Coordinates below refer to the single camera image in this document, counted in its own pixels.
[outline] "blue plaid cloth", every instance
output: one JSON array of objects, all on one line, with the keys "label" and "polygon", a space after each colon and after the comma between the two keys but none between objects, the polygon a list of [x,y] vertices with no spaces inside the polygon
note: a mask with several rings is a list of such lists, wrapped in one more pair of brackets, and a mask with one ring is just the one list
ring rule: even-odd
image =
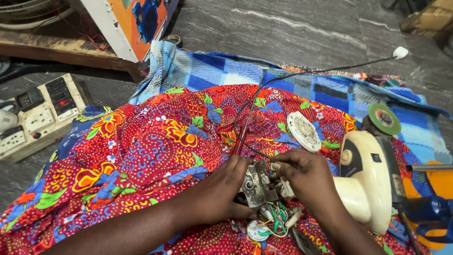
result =
[{"label": "blue plaid cloth", "polygon": [[[153,42],[148,77],[139,84],[129,100],[139,104],[173,86],[185,86],[192,91],[227,84],[259,84],[288,72],[269,61],[218,52],[187,52],[169,42]],[[436,160],[450,164],[452,155],[440,136],[437,118],[445,110],[430,106],[422,95],[409,88],[382,88],[343,75],[301,74],[269,84],[347,112],[361,122],[370,103],[388,106],[401,121],[397,136],[416,157],[411,163]]]}]

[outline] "wire bundle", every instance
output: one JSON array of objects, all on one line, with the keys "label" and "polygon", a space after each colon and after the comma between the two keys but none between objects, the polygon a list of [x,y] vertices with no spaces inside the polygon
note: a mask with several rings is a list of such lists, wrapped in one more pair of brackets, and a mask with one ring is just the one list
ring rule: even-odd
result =
[{"label": "wire bundle", "polygon": [[288,215],[284,213],[286,207],[280,202],[278,202],[278,206],[272,202],[266,202],[264,207],[271,213],[273,218],[261,225],[258,225],[266,225],[269,228],[269,231],[258,232],[258,234],[261,236],[275,235],[277,237],[285,237],[288,234],[288,228],[285,226],[285,222],[288,220]]}]

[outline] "green grinding disc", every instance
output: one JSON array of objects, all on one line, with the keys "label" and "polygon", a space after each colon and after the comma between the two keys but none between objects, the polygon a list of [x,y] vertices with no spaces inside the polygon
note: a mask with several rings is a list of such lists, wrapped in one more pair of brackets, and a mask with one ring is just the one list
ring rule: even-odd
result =
[{"label": "green grinding disc", "polygon": [[368,107],[371,122],[382,132],[397,135],[401,132],[401,124],[396,115],[380,103],[372,103]]}]

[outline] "marble floor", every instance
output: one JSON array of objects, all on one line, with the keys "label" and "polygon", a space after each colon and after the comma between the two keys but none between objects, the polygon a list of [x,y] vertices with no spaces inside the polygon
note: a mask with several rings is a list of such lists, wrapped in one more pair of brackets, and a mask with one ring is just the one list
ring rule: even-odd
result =
[{"label": "marble floor", "polygon": [[[434,41],[399,31],[404,6],[384,10],[379,0],[186,0],[174,14],[171,33],[191,51],[219,51],[276,63],[333,68],[391,56],[398,46],[409,55],[352,71],[399,75],[432,105],[453,112],[453,59]],[[8,82],[1,99],[43,84],[61,74],[30,74]],[[116,108],[135,90],[127,74],[86,69],[75,75],[92,103]],[[452,121],[439,125],[453,149]],[[18,162],[0,162],[0,211],[28,187],[58,142]]]}]

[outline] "red switch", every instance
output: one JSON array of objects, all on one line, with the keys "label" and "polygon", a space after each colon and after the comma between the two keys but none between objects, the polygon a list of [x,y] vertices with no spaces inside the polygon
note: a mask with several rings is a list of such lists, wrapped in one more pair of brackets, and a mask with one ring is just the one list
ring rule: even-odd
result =
[{"label": "red switch", "polygon": [[58,107],[62,107],[63,105],[67,105],[67,99],[63,99],[57,103]]}]

